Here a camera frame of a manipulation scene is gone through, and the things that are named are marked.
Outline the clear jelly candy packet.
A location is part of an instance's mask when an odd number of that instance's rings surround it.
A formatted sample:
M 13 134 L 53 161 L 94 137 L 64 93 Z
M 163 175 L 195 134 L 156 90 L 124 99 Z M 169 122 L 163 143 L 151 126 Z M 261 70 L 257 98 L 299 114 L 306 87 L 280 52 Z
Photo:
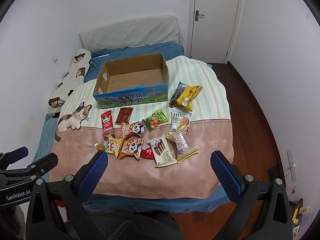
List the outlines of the clear jelly candy packet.
M 97 151 L 105 151 L 106 150 L 106 143 L 104 141 L 100 142 L 100 143 L 96 143 L 94 146 Z

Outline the yellow panda snack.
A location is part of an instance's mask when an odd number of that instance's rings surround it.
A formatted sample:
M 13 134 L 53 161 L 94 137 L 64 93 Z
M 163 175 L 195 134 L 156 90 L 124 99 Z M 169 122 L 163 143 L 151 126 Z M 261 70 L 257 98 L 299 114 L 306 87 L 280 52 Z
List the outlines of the yellow panda snack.
M 116 139 L 116 138 L 113 138 L 112 136 L 107 137 L 107 139 L 103 142 L 105 147 L 105 152 L 108 154 L 112 154 L 117 158 L 120 153 L 123 141 L 124 141 L 123 138 Z

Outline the red long snack packet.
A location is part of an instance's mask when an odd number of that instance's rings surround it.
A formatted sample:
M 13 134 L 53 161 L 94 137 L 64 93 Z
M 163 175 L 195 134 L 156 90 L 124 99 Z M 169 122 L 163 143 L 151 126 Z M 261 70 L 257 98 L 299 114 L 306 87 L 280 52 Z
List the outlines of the red long snack packet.
M 103 138 L 107 140 L 109 137 L 115 138 L 115 132 L 112 121 L 112 111 L 108 110 L 101 115 L 101 124 L 103 129 Z

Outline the beige chocolate stick packet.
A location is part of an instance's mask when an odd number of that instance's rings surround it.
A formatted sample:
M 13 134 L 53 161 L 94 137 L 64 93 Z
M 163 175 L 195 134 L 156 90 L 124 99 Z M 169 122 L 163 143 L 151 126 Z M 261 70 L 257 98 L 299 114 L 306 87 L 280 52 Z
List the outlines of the beige chocolate stick packet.
M 151 147 L 153 152 L 156 162 L 155 167 L 166 167 L 177 163 L 177 160 L 170 151 L 165 135 L 153 138 L 147 141 L 147 144 Z

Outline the orange panda snack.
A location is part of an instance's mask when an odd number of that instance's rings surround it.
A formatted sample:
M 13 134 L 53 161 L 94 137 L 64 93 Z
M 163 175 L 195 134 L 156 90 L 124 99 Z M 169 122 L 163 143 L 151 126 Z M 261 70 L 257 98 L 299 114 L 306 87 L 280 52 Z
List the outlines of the orange panda snack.
M 122 122 L 120 126 L 120 138 L 128 139 L 130 137 L 144 136 L 144 123 L 142 121 L 134 122 L 131 124 Z
M 140 159 L 140 153 L 142 151 L 144 139 L 138 138 L 138 139 L 124 139 L 123 144 L 120 148 L 120 152 L 118 154 L 119 159 L 123 159 L 127 156 L 133 156 L 137 160 Z

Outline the white cookie packet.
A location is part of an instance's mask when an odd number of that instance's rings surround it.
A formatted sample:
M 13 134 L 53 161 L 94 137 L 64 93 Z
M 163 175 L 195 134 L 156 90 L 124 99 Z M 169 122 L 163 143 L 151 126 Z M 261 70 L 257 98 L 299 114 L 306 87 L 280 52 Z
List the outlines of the white cookie packet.
M 189 127 L 190 127 L 190 119 L 192 114 L 185 113 L 181 111 L 171 111 L 171 128 L 169 134 L 172 134 L 178 131 L 181 127 L 183 127 L 183 131 L 189 134 Z

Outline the brown snack packet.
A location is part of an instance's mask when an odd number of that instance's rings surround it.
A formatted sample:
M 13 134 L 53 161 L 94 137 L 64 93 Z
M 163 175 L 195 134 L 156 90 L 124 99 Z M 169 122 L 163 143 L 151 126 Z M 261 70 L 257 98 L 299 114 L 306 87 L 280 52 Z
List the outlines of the brown snack packet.
M 123 122 L 124 123 L 129 123 L 131 114 L 132 114 L 133 108 L 132 107 L 121 107 L 116 119 L 115 124 L 116 125 L 121 125 Z

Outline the small red packet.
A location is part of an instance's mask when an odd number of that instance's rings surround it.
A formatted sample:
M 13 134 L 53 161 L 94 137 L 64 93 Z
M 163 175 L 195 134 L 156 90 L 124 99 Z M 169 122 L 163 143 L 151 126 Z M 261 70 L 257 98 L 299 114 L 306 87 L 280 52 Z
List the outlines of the small red packet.
M 149 159 L 149 160 L 155 159 L 151 147 L 148 147 L 146 149 L 142 149 L 140 152 L 140 157 L 143 159 Z

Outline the yellow black snack bag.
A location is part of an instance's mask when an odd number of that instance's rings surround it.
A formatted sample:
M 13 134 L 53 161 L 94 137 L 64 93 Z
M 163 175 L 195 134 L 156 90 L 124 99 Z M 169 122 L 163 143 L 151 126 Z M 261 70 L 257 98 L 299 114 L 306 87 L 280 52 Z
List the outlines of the yellow black snack bag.
M 192 112 L 192 101 L 199 95 L 202 89 L 203 87 L 201 85 L 189 86 L 179 82 L 169 100 L 169 107 L 182 106 Z

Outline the green candy bag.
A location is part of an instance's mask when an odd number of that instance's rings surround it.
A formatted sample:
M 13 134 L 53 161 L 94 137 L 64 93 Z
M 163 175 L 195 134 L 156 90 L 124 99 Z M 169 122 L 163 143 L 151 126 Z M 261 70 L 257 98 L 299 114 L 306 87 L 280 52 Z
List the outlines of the green candy bag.
M 162 110 L 158 109 L 150 116 L 142 120 L 144 126 L 151 132 L 158 125 L 168 122 L 167 116 L 163 113 Z

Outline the blue bed sheet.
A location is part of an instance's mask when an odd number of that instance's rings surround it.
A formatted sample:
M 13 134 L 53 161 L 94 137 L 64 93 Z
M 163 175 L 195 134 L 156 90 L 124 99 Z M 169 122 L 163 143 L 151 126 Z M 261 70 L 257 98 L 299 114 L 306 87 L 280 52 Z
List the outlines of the blue bed sheet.
M 91 52 L 90 67 L 86 71 L 85 82 L 98 77 L 105 62 L 118 60 L 125 57 L 145 54 L 161 53 L 165 60 L 171 60 L 184 55 L 184 49 L 175 42 L 157 43 L 138 47 L 123 47 L 115 49 L 101 49 Z M 34 160 L 47 155 L 53 145 L 54 129 L 57 118 L 46 115 L 44 127 Z M 165 210 L 173 213 L 212 212 L 218 206 L 226 204 L 229 199 L 221 186 L 218 186 L 206 199 L 177 198 L 177 199 L 139 199 L 121 196 L 106 196 L 93 194 L 89 202 L 84 204 L 87 211 L 138 211 Z

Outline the white power strip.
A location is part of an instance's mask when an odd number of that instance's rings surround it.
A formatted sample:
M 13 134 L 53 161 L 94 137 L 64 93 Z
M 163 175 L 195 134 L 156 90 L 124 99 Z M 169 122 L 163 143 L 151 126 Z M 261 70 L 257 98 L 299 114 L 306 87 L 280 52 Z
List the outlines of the white power strip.
M 296 171 L 295 171 L 295 162 L 294 162 L 291 150 L 287 151 L 287 158 L 288 158 L 288 162 L 289 162 L 289 173 L 288 173 L 288 175 L 291 176 L 291 181 L 293 183 L 295 183 L 297 181 L 297 176 L 296 176 Z

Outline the bear print pillow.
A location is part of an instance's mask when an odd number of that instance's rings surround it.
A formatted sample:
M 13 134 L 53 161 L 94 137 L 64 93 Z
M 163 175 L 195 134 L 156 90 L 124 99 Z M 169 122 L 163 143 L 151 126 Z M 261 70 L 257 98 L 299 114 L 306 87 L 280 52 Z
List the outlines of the bear print pillow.
M 51 116 L 57 115 L 75 89 L 84 83 L 90 63 L 91 52 L 83 48 L 79 49 L 75 57 L 73 57 L 67 73 L 49 97 L 48 113 Z

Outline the cardboard milk box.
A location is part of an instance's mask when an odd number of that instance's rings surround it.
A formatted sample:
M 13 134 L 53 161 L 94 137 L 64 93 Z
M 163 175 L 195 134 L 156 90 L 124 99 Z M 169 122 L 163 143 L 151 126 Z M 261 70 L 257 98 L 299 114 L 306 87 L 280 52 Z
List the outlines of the cardboard milk box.
M 102 109 L 168 100 L 169 72 L 161 53 L 105 62 L 93 98 Z

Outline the grey headboard cushion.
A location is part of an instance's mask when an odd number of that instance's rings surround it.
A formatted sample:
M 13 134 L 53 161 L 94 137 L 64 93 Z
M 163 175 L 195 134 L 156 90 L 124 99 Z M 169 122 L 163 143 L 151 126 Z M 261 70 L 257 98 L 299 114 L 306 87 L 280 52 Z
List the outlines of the grey headboard cushion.
M 95 51 L 146 44 L 175 42 L 183 44 L 183 35 L 175 15 L 130 18 L 79 33 L 84 49 Z

